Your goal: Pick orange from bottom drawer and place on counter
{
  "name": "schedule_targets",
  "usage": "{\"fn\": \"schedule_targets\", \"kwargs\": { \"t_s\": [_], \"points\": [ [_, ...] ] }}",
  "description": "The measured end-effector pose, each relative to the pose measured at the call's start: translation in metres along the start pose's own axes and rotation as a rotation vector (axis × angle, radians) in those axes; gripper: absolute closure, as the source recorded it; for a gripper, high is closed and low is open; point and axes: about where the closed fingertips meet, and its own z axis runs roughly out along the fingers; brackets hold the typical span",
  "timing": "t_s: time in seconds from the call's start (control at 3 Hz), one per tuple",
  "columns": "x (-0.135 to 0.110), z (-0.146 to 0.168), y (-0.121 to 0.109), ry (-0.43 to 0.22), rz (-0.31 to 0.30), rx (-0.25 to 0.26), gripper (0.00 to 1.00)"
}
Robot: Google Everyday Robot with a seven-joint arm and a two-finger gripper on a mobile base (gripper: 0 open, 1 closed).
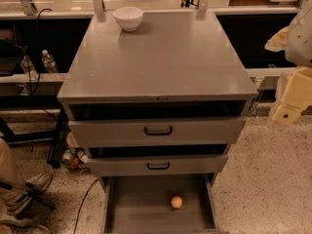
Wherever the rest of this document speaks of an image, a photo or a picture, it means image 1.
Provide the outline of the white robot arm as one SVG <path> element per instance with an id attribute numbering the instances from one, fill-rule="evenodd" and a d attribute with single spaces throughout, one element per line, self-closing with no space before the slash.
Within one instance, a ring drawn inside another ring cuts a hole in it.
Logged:
<path id="1" fill-rule="evenodd" d="M 312 105 L 312 4 L 306 3 L 291 24 L 271 37 L 264 48 L 271 52 L 284 51 L 286 60 L 296 65 L 285 78 L 272 116 L 275 123 L 287 126 Z"/>

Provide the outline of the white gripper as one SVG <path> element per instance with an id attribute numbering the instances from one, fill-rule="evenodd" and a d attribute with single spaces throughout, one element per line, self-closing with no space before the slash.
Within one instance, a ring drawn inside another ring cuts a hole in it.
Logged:
<path id="1" fill-rule="evenodd" d="M 294 123 L 312 104 L 312 68 L 301 66 L 288 76 L 281 103 L 272 119 L 284 126 Z"/>

